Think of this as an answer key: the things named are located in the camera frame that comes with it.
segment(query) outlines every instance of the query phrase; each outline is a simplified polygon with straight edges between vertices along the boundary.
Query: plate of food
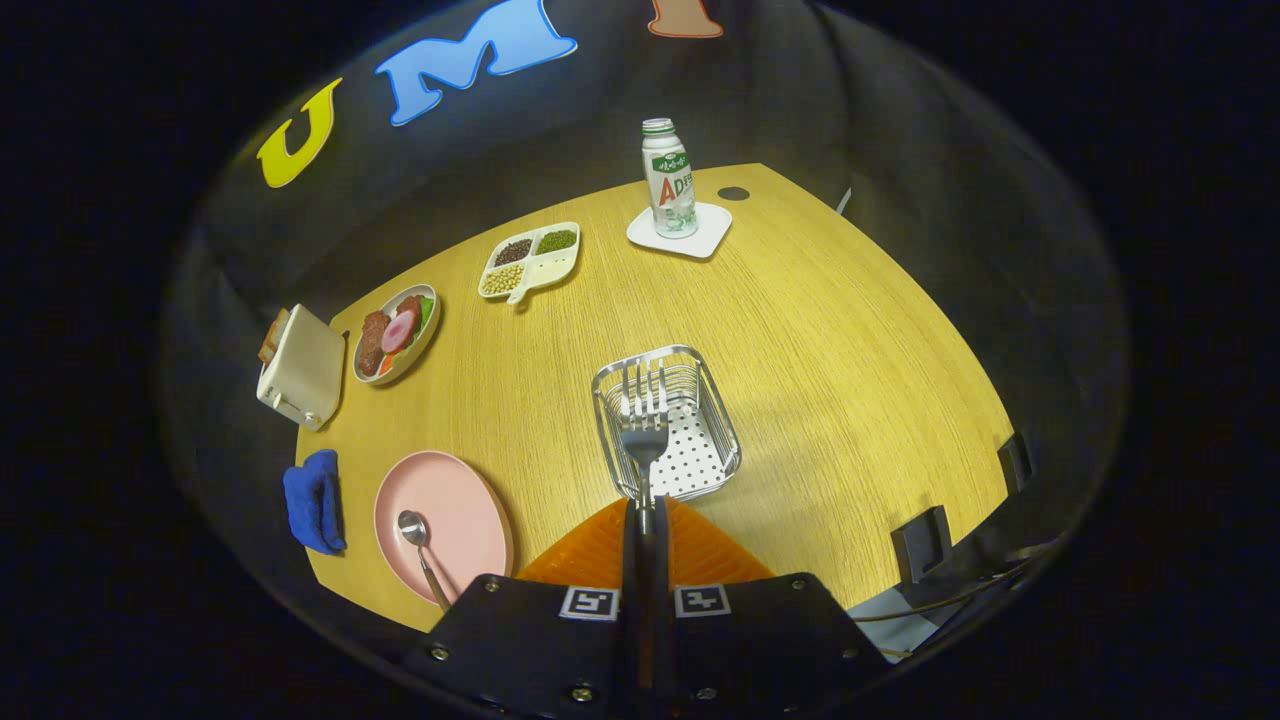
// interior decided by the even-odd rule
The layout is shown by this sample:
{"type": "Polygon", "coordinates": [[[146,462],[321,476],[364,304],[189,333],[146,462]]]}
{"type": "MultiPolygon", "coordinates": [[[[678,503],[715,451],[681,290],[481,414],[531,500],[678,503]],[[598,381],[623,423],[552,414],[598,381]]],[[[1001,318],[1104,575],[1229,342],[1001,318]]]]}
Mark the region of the plate of food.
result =
{"type": "Polygon", "coordinates": [[[402,290],[365,315],[351,372],[380,386],[401,377],[426,350],[440,324],[440,299],[429,284],[402,290]]]}

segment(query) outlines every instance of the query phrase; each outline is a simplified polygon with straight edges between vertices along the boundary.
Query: wooden table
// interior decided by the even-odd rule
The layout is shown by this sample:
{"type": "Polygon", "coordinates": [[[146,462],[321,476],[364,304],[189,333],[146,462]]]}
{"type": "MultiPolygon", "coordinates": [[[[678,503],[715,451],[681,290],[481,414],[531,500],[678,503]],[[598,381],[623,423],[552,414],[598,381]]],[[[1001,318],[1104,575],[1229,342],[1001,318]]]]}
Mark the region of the wooden table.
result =
{"type": "Polygon", "coordinates": [[[774,573],[808,570],[851,606],[899,580],[890,530],[945,505],[959,541],[1006,496],[996,450],[1005,409],[942,311],[870,238],[758,164],[695,173],[698,196],[733,214],[708,260],[626,238],[643,182],[531,213],[390,278],[330,325],[358,338],[393,293],[435,287],[443,304],[428,352],[387,387],[351,375],[297,461],[338,451],[348,550],[307,551],[316,579],[379,615],[430,630],[440,611],[383,561],[372,530],[379,483],[401,457],[443,450],[503,498],[516,570],[617,498],[591,411],[603,365],[672,342],[716,374],[742,443],[741,470],[692,507],[774,573]],[[717,197],[727,186],[750,197],[717,197]],[[559,284],[524,306],[476,295],[494,245],[576,220],[582,247],[559,284]]]}

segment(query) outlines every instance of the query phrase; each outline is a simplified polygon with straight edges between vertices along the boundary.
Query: orange letter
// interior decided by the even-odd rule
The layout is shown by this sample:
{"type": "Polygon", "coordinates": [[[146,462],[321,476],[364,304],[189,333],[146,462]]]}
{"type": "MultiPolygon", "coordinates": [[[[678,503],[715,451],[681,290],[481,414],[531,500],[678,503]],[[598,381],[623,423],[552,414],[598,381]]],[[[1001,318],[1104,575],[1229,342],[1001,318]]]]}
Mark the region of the orange letter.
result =
{"type": "Polygon", "coordinates": [[[724,28],[707,17],[703,0],[653,0],[658,17],[649,23],[649,32],[664,37],[719,37],[724,28]]]}
{"type": "Polygon", "coordinates": [[[289,184],[320,154],[333,131],[333,88],[339,82],[342,78],[324,86],[302,105],[302,111],[311,115],[311,135],[297,152],[289,155],[284,147],[284,131],[293,124],[292,118],[284,120],[284,124],[278,127],[259,149],[257,159],[262,161],[262,178],[266,179],[266,184],[271,187],[289,184]]]}

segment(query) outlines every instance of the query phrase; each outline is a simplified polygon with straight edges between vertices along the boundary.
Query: letter m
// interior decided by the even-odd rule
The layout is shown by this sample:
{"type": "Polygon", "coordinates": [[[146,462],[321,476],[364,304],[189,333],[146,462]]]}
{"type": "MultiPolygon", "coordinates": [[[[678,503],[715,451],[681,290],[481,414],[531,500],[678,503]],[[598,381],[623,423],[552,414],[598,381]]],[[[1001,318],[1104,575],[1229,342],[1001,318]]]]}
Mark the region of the letter m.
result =
{"type": "Polygon", "coordinates": [[[552,27],[543,0],[507,0],[481,14],[461,42],[420,40],[392,55],[375,73],[387,73],[396,96],[392,124],[402,126],[435,108],[444,95],[430,90],[422,76],[466,90],[476,81],[484,50],[493,45],[489,74],[506,76],[563,58],[577,42],[552,27]]]}

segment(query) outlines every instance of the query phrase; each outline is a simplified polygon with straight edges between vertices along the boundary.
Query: bottle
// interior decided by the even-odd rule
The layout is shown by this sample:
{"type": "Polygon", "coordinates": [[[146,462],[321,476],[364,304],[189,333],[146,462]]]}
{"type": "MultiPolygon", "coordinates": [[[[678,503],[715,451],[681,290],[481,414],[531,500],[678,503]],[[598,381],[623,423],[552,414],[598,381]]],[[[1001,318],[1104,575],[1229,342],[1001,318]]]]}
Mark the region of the bottle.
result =
{"type": "Polygon", "coordinates": [[[640,131],[644,142],[644,177],[649,182],[649,205],[654,229],[662,237],[689,237],[698,231],[694,204],[694,168],[689,165],[685,143],[676,137],[671,118],[645,120],[640,131]]]}

